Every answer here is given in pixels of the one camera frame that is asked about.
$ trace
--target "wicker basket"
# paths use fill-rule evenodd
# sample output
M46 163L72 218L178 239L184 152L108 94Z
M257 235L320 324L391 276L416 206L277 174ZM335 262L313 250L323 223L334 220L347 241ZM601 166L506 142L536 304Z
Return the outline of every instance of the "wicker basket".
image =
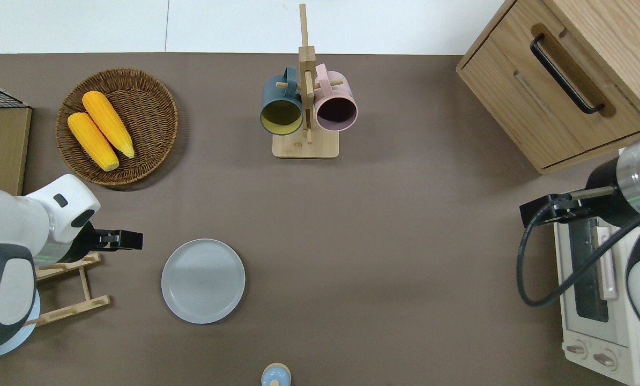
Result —
M82 95L104 93L124 123L136 156L127 158L116 151L120 166L104 172L83 151L68 128L72 113L84 112ZM58 151L70 169L91 183L122 186L145 178L168 157L177 136L177 107L168 88L139 69L109 69L82 81L65 98L56 120Z

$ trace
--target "oven door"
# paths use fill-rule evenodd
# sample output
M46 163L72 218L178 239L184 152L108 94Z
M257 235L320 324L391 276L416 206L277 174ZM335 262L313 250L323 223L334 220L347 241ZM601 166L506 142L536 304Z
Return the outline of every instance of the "oven door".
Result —
M618 229L601 218L557 224L556 245L559 280L563 282L581 266L600 239ZM590 267L563 295L563 322L567 330L628 347L624 269L640 229L630 232L611 250L610 256Z

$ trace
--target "mug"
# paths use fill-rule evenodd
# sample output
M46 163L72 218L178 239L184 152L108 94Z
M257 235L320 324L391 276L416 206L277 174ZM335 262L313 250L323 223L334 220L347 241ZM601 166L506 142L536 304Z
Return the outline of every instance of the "mug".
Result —
M315 66L320 89L315 90L315 120L320 127L330 131L349 129L356 122L359 109L351 93L351 87L344 75L336 71L327 71L325 64ZM332 86L330 81L341 80L341 85Z
M277 87L277 82L286 88ZM303 122L301 93L296 89L296 69L288 66L284 75L275 75L263 86L261 124L274 135L292 134Z

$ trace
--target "plate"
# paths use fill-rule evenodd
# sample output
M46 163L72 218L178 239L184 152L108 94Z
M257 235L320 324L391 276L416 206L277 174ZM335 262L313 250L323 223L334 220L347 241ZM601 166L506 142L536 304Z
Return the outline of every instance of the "plate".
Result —
M77 142L68 117L84 112L82 96L100 91L111 102L134 146L134 158L116 151L120 166L104 172ZM140 69L108 69L75 87L58 110L56 145L68 167L85 181L117 187L149 176L166 160L177 136L177 107L173 95L158 79Z
M29 316L27 317L27 320L28 321L35 320L36 318L39 317L40 312L41 312L41 300L39 300L39 291L36 291L36 294L34 296L34 304L32 305L32 310L29 312ZM32 331L34 331L34 327L36 327L36 323L26 325L25 327L20 328L18 333L13 335L11 339L8 339L6 343L0 345L0 356L13 351L19 345L21 345L22 342L25 342L25 340L30 336L30 334L32 334Z
M170 255L161 277L163 298L175 315L190 323L221 320L244 294L246 276L239 255L218 240L198 239Z

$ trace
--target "black cable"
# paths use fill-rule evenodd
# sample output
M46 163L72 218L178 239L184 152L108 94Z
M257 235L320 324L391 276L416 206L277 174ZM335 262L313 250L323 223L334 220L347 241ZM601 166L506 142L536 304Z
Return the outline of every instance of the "black cable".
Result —
M565 291L568 290L568 288L570 288L570 286L572 286L576 281L578 281L580 277L587 271L587 269L589 269L592 266L592 264L597 262L597 260L603 254L605 254L606 251L611 249L611 247L613 247L613 245L619 242L620 239L622 239L627 234L629 234L629 232L631 232L632 229L635 229L640 225L640 214L639 214L636 217L632 218L625 225L623 225L621 229L618 230L618 232L611 235L611 237L609 237L609 239L606 240L604 244L601 244L598 248L596 248L593 252L591 252L591 254L589 254L587 259L585 259L585 263L582 264L582 266L580 266L578 269L574 269L572 274L570 274L570 276L568 276L568 278L565 279L565 281L563 281L563 283L561 283L560 286L556 287L547 296L545 296L540 300L531 300L530 298L528 298L527 294L525 293L525 286L523 281L524 254L525 254L525 247L529 239L529 235L532 232L533 227L535 227L537 222L539 222L540 218L543 217L543 215L545 215L545 213L548 212L548 210L551 207L553 207L553 205L556 205L562 201L567 201L567 200L570 200L570 195L568 194L561 195L561 196L558 196L557 198L554 198L553 200L546 203L546 205L541 207L535 213L535 215L531 218L523 234L523 238L520 240L520 245L518 248L518 261L516 264L516 279L518 281L518 292L520 293L520 297L523 298L523 301L528 306L545 307L550 305L554 301L556 301L561 295L563 295L563 293L565 293Z

